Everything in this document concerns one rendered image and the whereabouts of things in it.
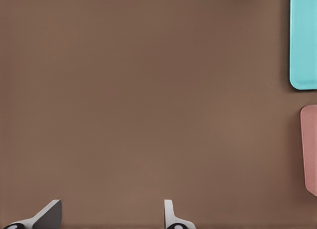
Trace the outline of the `pink box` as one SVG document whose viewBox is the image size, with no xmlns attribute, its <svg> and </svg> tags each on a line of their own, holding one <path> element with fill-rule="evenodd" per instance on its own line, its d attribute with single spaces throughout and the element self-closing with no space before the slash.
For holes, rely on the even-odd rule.
<svg viewBox="0 0 317 229">
<path fill-rule="evenodd" d="M 300 120 L 305 187 L 317 197 L 317 105 L 303 107 Z"/>
</svg>

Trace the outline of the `pale blue-green tray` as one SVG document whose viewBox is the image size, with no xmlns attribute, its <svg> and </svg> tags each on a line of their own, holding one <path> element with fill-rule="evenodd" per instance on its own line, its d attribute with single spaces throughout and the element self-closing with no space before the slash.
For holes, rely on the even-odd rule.
<svg viewBox="0 0 317 229">
<path fill-rule="evenodd" d="M 317 90 L 317 0 L 290 0 L 290 83 Z"/>
</svg>

